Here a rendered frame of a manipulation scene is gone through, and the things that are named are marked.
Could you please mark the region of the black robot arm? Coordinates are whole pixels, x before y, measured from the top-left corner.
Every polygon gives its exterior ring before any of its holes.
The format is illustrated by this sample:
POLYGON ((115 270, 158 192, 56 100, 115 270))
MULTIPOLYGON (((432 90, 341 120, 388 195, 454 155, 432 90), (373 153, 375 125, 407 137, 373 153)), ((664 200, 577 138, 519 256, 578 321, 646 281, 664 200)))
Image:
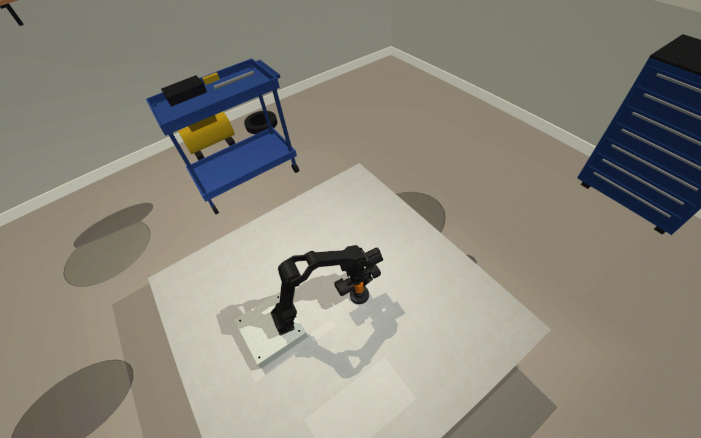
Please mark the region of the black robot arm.
POLYGON ((350 273, 353 276, 361 276, 364 267, 372 267, 382 260, 379 248, 364 252, 358 246, 348 246, 342 251, 309 251, 304 255, 290 256, 278 267, 282 281, 280 303, 276 303, 275 308, 270 311, 276 330, 279 331, 280 335, 284 335, 295 329, 294 319, 297 315, 294 305, 295 288, 301 282, 308 280, 312 271, 318 267, 340 265, 342 272, 347 271, 347 277, 350 273), (300 261, 308 263, 308 267, 302 275, 295 265, 296 262, 300 261))

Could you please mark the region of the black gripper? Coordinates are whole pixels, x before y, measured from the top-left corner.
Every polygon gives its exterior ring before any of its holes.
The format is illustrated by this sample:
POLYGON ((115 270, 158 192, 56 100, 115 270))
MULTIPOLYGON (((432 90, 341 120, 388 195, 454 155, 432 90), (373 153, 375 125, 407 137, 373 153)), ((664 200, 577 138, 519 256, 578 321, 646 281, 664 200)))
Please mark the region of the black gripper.
POLYGON ((366 285, 368 285, 369 282, 373 281, 373 278, 378 278, 380 275, 381 271, 377 267, 377 265, 374 265, 372 267, 367 266, 364 269, 364 272, 363 274, 361 274, 361 276, 353 276, 350 273, 350 278, 347 278, 346 280, 343 280, 343 278, 341 278, 340 280, 335 281, 334 286, 339 292, 340 296, 344 296, 348 292, 356 292, 354 285, 359 285, 360 283, 363 283, 363 287, 365 287, 366 285))

